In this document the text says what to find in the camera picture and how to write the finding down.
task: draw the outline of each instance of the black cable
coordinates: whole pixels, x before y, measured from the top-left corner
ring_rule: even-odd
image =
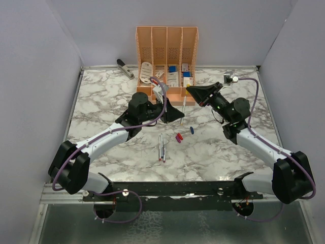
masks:
[[[213,113],[213,108],[211,108],[211,112],[212,112],[212,115],[214,117],[214,119],[219,123],[219,124],[223,124],[224,123],[224,119],[222,118],[222,121],[220,122],[219,120],[217,120],[217,118],[214,116],[214,113]]]
[[[149,126],[147,126],[147,127],[154,127],[154,126],[156,126],[157,125],[157,121],[156,121],[156,123],[154,124],[154,125],[149,125]]]

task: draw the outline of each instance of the wall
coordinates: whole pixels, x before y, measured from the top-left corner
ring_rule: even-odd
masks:
[[[296,0],[47,0],[86,66],[136,64],[138,25],[198,26],[197,65],[261,65]]]
[[[283,145],[309,158],[317,186],[311,203],[320,230],[325,229],[324,9],[323,0],[298,1],[261,67]]]
[[[0,2],[0,236],[28,243],[81,62],[44,0]]]

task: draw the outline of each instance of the pink object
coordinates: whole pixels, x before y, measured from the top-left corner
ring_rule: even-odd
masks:
[[[175,138],[176,138],[176,140],[178,141],[178,143],[181,143],[181,139],[179,139],[178,136],[176,136]]]

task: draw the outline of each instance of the metal frame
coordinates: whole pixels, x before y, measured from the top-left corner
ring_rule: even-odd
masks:
[[[128,65],[128,67],[132,67],[132,68],[136,68],[137,65]],[[69,118],[68,118],[68,123],[67,123],[67,127],[66,130],[64,132],[64,138],[63,140],[66,140],[68,133],[69,133],[69,128],[70,128],[70,123],[71,123],[71,119],[74,113],[74,108],[77,102],[77,97],[78,97],[78,93],[79,93],[79,89],[80,89],[80,85],[81,85],[81,81],[82,81],[82,77],[83,77],[83,73],[85,70],[95,70],[95,69],[111,69],[111,68],[117,68],[117,65],[109,65],[109,66],[91,66],[91,67],[81,67],[81,72],[78,78],[78,83],[77,83],[77,87],[76,87],[76,93],[74,96],[74,100],[73,100],[73,104],[70,110],[70,114],[69,114]],[[281,141],[281,137],[279,135],[279,132],[277,130],[277,126],[274,120],[274,116],[272,113],[272,110],[270,108],[269,105],[269,101],[268,101],[268,97],[265,94],[265,91],[263,89],[263,84],[261,81],[261,77],[259,75],[259,71],[257,69],[256,66],[196,66],[196,69],[203,69],[203,68],[214,68],[214,69],[254,69],[257,72],[258,75],[258,79],[259,82],[261,84],[262,87],[262,91],[264,93],[264,97],[266,99],[266,103],[271,115],[271,119],[274,125],[274,129],[277,135],[277,139],[279,141],[280,146],[282,147],[282,141]],[[52,185],[51,184],[45,184],[44,185],[44,189],[42,192],[42,196],[41,196],[41,200],[40,200],[40,205],[39,205],[39,210],[38,210],[38,214],[35,220],[35,224],[32,230],[32,234],[31,234],[31,238],[29,243],[30,244],[34,244],[34,243],[39,243],[40,240],[40,236],[41,236],[41,232],[42,232],[42,228],[43,228],[43,224],[44,224],[44,220],[45,220],[45,216],[46,216],[46,212],[47,212],[47,206],[48,204],[113,204],[112,201],[90,201],[90,202],[85,202],[83,201],[83,191],[79,191],[77,194],[74,195],[70,195],[68,194],[66,191],[61,191],[61,192],[53,192],[52,191]],[[237,202],[238,200],[241,199],[232,199],[231,202]],[[263,199],[255,199],[254,202],[275,202],[278,201],[278,199],[274,196],[274,195],[267,195],[264,194]],[[322,238],[319,235],[319,230],[313,220],[313,218],[311,217],[311,209],[309,206],[309,203],[306,201],[300,201],[300,206],[302,208],[302,212],[303,212],[303,216],[305,218],[306,221],[306,225],[307,225],[307,229],[309,232],[309,235],[311,236],[311,240],[314,244],[320,244]]]

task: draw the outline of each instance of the floor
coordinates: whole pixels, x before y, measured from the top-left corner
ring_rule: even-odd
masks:
[[[118,69],[84,72],[68,135],[71,142],[101,132],[127,109],[137,85],[138,70],[131,70],[135,75],[133,80]],[[258,79],[254,69],[198,69],[197,85],[217,81],[223,83],[225,73]],[[222,94],[230,101],[243,97],[252,103],[255,89],[254,82],[240,81]],[[251,125],[261,135],[278,144],[262,89]],[[190,126],[194,128],[194,135],[190,132]],[[164,133],[168,141],[165,163],[158,160],[160,133]],[[177,133],[182,134],[182,143],[176,141]],[[101,172],[112,181],[186,181],[232,180],[247,171],[270,173],[271,169],[246,149],[228,141],[209,107],[195,105],[186,107],[183,126],[177,120],[168,125],[159,121],[155,127],[143,128],[132,140],[101,155],[90,165],[90,171]]]

